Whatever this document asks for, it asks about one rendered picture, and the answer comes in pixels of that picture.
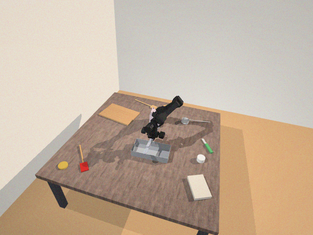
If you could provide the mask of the cream flat rectangular block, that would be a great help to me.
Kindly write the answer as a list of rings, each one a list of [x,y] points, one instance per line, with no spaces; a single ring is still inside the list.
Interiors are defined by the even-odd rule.
[[[203,174],[201,175],[190,175],[187,176],[189,186],[195,200],[211,199],[212,195],[204,179]]]

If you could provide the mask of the grey saucepan with handle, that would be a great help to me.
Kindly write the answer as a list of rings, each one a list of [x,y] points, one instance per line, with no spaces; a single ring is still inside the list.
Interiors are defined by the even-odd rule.
[[[189,119],[186,118],[186,117],[183,117],[182,120],[181,120],[181,122],[182,122],[183,124],[188,124],[188,123],[189,123]]]

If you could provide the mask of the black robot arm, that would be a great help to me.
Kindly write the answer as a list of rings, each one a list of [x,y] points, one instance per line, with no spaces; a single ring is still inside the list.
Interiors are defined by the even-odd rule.
[[[153,129],[163,125],[167,116],[176,108],[181,107],[183,102],[184,101],[180,98],[180,96],[176,96],[173,98],[171,103],[166,106],[158,107],[156,111],[152,113],[153,118],[151,119],[151,122],[144,127],[144,131],[148,133],[148,138],[154,139],[157,137],[156,131]]]

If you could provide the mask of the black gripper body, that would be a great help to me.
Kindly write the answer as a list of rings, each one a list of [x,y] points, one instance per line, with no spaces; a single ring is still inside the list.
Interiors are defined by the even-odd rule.
[[[157,128],[154,128],[153,130],[155,130],[156,131],[156,134],[157,134],[157,136],[159,137],[159,138],[161,138],[161,139],[163,139],[164,138],[164,136],[165,136],[165,132],[158,132],[157,131]],[[142,130],[141,130],[141,133],[143,133],[143,134],[145,134],[146,132],[144,131],[144,127],[142,128]]]

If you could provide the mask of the light wooden board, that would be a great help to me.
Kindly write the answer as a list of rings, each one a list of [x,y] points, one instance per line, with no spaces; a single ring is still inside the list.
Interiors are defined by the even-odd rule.
[[[100,116],[119,122],[124,125],[129,125],[140,112],[116,105],[111,104],[99,113]]]

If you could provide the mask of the white short cylinder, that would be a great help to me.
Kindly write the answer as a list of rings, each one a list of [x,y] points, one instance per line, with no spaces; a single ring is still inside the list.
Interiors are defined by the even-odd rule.
[[[198,155],[197,156],[197,162],[198,163],[203,163],[205,161],[205,156],[204,155]]]

